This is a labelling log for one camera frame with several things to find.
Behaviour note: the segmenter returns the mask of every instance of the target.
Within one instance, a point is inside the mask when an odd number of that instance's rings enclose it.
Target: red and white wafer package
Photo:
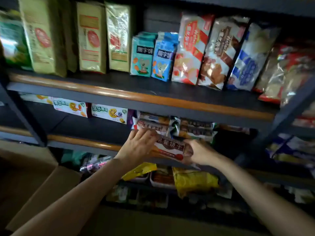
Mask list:
[[[214,15],[183,14],[172,81],[195,85]]]
[[[215,19],[198,85],[222,90],[248,22],[249,18],[239,16]]]

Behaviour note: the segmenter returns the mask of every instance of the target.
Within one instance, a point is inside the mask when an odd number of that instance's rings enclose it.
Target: cartoon koala illustration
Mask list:
[[[163,73],[164,73],[164,71],[167,68],[167,64],[166,63],[165,64],[158,63],[157,64],[157,68],[158,68],[157,75],[160,76],[160,77],[163,77]]]
[[[140,59],[139,63],[140,63],[140,68],[141,68],[140,72],[146,74],[148,72],[147,69],[148,69],[148,66],[150,64],[150,60],[148,60],[148,59]]]

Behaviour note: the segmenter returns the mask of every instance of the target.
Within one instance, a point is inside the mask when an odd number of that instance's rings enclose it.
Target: person's right hand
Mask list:
[[[196,163],[199,165],[209,165],[217,168],[225,156],[215,151],[212,147],[202,143],[196,139],[185,139],[185,143],[191,145],[193,155],[190,158],[186,158],[186,164]]]

